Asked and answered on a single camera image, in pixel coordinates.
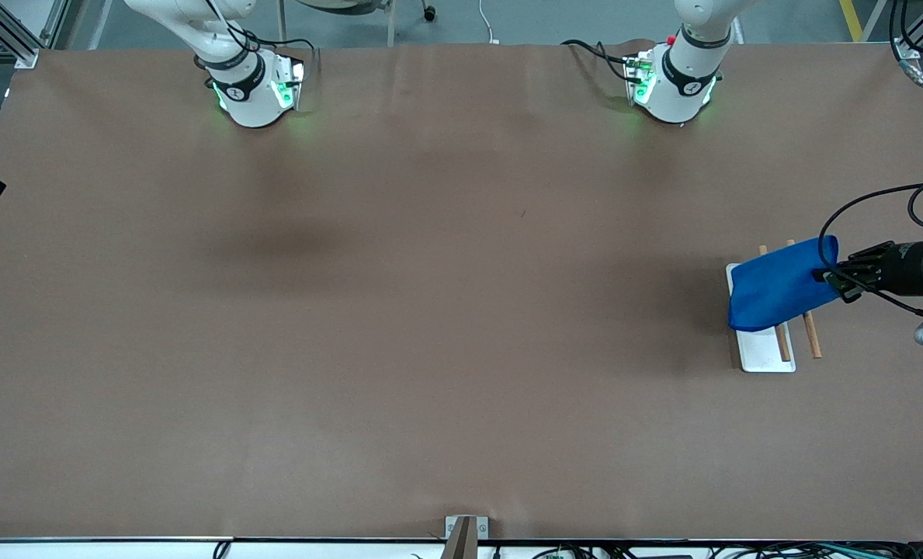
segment chair leg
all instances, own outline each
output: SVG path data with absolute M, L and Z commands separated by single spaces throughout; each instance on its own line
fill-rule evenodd
M 423 4 L 423 19 L 433 21 L 437 17 L 437 10 L 426 0 L 419 0 L 419 3 Z
M 387 47 L 396 46 L 396 0 L 389 0 L 386 4 L 386 14 L 389 16 L 389 36 L 386 39 Z

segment wooden dowel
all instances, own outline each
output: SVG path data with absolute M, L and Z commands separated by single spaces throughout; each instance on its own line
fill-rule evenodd
M 789 238 L 785 241 L 787 247 L 795 245 L 796 242 Z M 813 321 L 813 311 L 806 311 L 803 314 L 803 325 L 806 326 L 806 339 L 810 341 L 810 353 L 814 359 L 823 359 L 823 351 L 820 351 L 820 336 L 817 335 L 817 323 Z
M 759 255 L 766 255 L 768 253 L 769 247 L 766 247 L 766 245 L 758 246 Z M 786 363 L 792 361 L 792 355 L 789 352 L 789 344 L 785 340 L 785 325 L 782 325 L 782 323 L 775 326 L 775 339 L 778 341 L 778 353 L 781 355 L 782 361 Z

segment white tray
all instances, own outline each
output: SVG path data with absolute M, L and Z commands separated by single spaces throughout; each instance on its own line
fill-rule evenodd
M 738 264 L 727 265 L 727 286 L 730 293 L 734 293 L 734 276 L 732 272 Z M 796 357 L 792 351 L 792 339 L 789 337 L 789 323 L 785 323 L 785 341 L 789 347 L 791 361 L 782 361 L 782 353 L 778 348 L 778 339 L 775 329 L 769 328 L 761 332 L 738 332 L 737 349 L 741 351 L 741 369 L 749 373 L 794 373 L 796 372 Z

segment brown table surface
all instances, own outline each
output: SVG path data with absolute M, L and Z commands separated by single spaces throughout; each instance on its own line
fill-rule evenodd
M 734 365 L 723 267 L 923 180 L 880 45 L 741 46 L 685 125 L 567 47 L 326 50 L 242 130 L 191 52 L 45 52 L 0 118 L 0 536 L 923 539 L 918 319 Z M 904 198 L 845 254 L 919 240 Z

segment metal bracket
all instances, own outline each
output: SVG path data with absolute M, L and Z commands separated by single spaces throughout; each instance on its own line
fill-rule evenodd
M 444 539 L 451 537 L 451 532 L 454 531 L 454 525 L 464 516 L 471 516 L 475 519 L 478 539 L 489 539 L 489 517 L 476 516 L 475 514 L 454 514 L 454 516 L 444 517 Z
M 899 57 L 902 60 L 920 60 L 920 53 L 916 52 L 907 45 L 907 43 L 902 40 L 902 36 L 898 36 L 897 39 L 893 41 L 895 43 L 895 49 L 899 53 Z
M 36 60 L 40 57 L 40 49 L 33 50 L 33 56 L 29 59 L 16 59 L 16 64 L 13 65 L 16 70 L 33 70 L 36 68 Z

